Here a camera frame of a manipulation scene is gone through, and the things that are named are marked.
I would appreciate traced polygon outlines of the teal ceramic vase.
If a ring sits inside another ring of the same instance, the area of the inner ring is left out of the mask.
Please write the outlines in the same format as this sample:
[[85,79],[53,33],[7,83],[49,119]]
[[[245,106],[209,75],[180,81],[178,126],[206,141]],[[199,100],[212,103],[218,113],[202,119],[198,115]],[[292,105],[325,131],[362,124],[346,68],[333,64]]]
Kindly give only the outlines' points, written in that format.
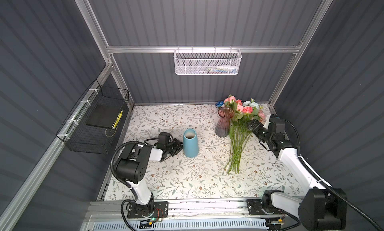
[[187,129],[183,134],[184,154],[188,158],[195,158],[199,154],[198,137],[194,129]]

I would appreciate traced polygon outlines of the pink glass vase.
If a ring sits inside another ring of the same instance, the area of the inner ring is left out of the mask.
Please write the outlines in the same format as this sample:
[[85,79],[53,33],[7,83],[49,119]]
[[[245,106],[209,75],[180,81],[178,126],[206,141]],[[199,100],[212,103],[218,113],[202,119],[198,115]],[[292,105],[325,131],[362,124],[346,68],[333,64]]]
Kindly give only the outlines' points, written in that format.
[[230,133],[231,120],[234,117],[235,112],[230,107],[222,106],[218,110],[218,115],[220,119],[216,125],[215,133],[218,137],[225,138]]

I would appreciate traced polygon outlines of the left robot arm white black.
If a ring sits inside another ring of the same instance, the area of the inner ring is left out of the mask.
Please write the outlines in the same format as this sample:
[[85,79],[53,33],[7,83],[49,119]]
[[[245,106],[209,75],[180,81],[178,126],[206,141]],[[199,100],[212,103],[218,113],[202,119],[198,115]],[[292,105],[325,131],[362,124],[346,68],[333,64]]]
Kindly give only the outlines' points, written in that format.
[[115,149],[110,170],[132,192],[134,198],[128,202],[140,215],[148,216],[155,209],[154,195],[144,180],[149,162],[164,162],[179,154],[183,147],[170,133],[162,132],[156,138],[129,141]]

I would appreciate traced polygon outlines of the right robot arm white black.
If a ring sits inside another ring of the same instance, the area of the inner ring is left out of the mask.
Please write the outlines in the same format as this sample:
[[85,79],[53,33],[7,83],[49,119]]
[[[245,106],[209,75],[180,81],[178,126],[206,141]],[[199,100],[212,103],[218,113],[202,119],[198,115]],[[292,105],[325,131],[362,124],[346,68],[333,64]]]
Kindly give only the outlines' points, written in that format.
[[267,215],[278,212],[296,219],[308,231],[343,230],[347,221],[347,196],[341,189],[333,194],[325,182],[299,155],[300,146],[288,140],[288,121],[272,115],[265,128],[252,120],[248,129],[259,139],[260,144],[272,152],[288,168],[306,192],[303,199],[292,197],[283,191],[264,192],[260,208]]

